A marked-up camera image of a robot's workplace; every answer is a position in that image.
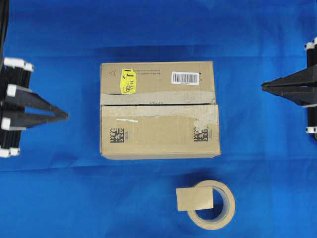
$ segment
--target blue backdrop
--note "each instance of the blue backdrop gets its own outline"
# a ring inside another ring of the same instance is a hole
[[[68,121],[22,133],[0,160],[0,237],[316,237],[317,142],[301,107],[260,85],[306,67],[315,0],[12,0],[4,56]],[[100,64],[213,60],[222,155],[99,154]],[[218,231],[178,212],[176,187],[219,180],[236,214]]]

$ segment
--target box flap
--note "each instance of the box flap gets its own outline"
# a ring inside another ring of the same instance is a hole
[[[133,94],[121,93],[123,69],[136,73]],[[208,103],[215,104],[211,61],[103,63],[101,66],[101,105]]]
[[[220,154],[218,106],[102,106],[102,154],[113,159]]]

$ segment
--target masking tape roll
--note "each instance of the masking tape roll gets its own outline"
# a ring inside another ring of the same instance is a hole
[[[205,180],[195,185],[195,187],[212,187],[220,193],[223,200],[223,208],[219,216],[211,220],[200,218],[196,211],[187,211],[190,219],[199,227],[206,230],[218,230],[226,226],[235,213],[236,203],[229,188],[221,182],[214,180]]]

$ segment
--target barcode label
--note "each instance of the barcode label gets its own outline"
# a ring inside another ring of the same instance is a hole
[[[172,84],[199,85],[199,73],[172,72]]]

